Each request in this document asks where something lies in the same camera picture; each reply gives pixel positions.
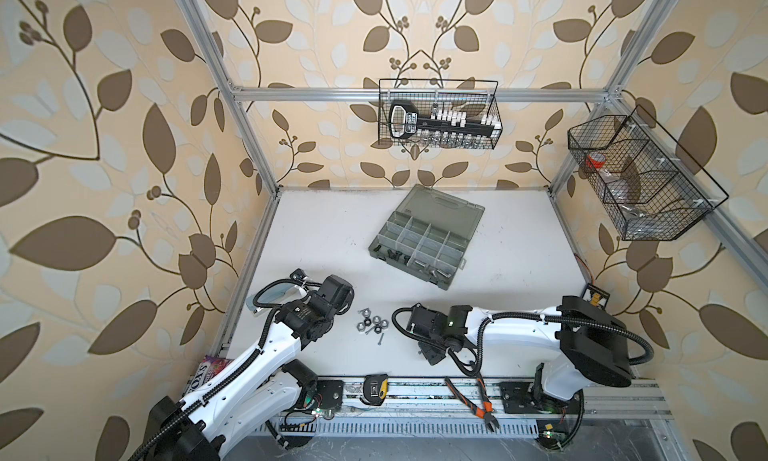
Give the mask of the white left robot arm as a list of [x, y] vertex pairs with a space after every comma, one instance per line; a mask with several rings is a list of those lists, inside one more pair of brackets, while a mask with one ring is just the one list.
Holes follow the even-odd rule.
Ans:
[[211, 380], [179, 401], [164, 397], [150, 410], [134, 460], [221, 460], [279, 413], [302, 407], [317, 375], [298, 356], [346, 314], [353, 286], [337, 275], [311, 281], [303, 270], [247, 300], [264, 314], [258, 340]]

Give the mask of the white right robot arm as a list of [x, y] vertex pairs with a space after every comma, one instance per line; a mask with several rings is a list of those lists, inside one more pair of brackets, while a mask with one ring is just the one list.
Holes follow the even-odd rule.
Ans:
[[454, 305], [443, 313], [417, 303], [395, 310], [391, 322], [417, 342], [429, 364], [448, 358], [464, 376], [476, 379], [490, 345], [551, 351], [555, 357], [539, 362], [531, 391], [535, 398], [561, 402], [590, 384], [628, 387], [634, 379], [632, 368], [655, 355], [646, 339], [577, 296], [532, 311]]

